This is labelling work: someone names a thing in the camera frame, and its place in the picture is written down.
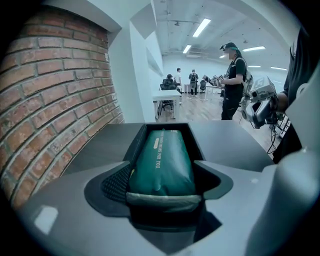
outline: green bag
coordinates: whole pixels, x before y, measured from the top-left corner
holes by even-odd
[[[194,174],[179,130],[153,130],[137,159],[129,192],[153,196],[196,195]]]

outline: white desk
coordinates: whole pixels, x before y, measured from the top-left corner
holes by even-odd
[[[218,88],[216,86],[212,86],[211,84],[206,84],[205,86],[205,96],[204,99],[207,99],[207,94],[208,94],[208,90],[212,89],[212,94],[220,94],[221,93],[221,88]]]
[[[152,93],[155,118],[158,119],[157,101],[173,101],[173,118],[179,119],[180,92],[177,90],[157,90]]]

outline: black chair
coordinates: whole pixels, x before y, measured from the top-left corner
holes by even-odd
[[[161,90],[176,90],[177,84],[173,79],[163,79],[162,84],[160,84]],[[173,100],[163,100],[162,101],[162,109],[166,111],[166,106],[170,106],[171,110],[174,109],[174,101]]]
[[[202,92],[204,92],[204,90],[206,89],[206,85],[207,85],[207,82],[205,80],[202,80],[200,82],[200,90],[202,90]]]

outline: floor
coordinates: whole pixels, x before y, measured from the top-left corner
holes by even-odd
[[[182,94],[182,104],[180,105],[179,119],[173,119],[173,111],[166,106],[165,111],[162,110],[157,122],[190,122],[190,121],[206,121],[221,120],[222,100],[220,94],[210,94],[205,100],[205,93],[200,93],[198,97],[191,97],[188,93]],[[251,124],[242,118],[240,109],[233,116],[233,120],[245,129],[263,148],[268,151],[271,146],[271,129],[268,125],[262,126],[260,129],[253,129]],[[280,143],[279,138],[275,138],[274,145],[277,147]]]

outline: ceiling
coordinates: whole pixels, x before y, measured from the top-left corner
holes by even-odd
[[[220,46],[233,42],[239,49],[264,46],[266,49],[242,52],[249,66],[288,68],[289,49],[280,44],[250,17],[215,0],[153,0],[157,20],[157,37],[163,56],[182,55],[187,45],[192,45],[187,57],[212,59],[223,52]],[[194,32],[204,18],[209,25],[198,37]]]

